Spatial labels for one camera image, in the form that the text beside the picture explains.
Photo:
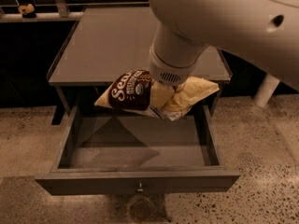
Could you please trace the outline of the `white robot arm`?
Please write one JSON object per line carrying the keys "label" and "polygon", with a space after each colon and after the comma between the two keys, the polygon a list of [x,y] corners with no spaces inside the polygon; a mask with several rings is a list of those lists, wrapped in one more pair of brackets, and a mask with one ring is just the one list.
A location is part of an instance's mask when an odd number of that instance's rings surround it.
{"label": "white robot arm", "polygon": [[177,86],[215,47],[299,90],[299,0],[149,0],[158,28],[149,71]]}

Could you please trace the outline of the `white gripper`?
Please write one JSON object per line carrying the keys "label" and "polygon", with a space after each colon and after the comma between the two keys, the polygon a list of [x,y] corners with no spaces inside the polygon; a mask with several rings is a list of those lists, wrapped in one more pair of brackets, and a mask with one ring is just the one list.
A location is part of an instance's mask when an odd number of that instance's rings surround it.
{"label": "white gripper", "polygon": [[150,105],[162,108],[174,95],[171,86],[184,83],[195,69],[195,63],[189,66],[172,66],[165,63],[155,52],[154,47],[149,49],[149,72],[155,82],[151,85]]}

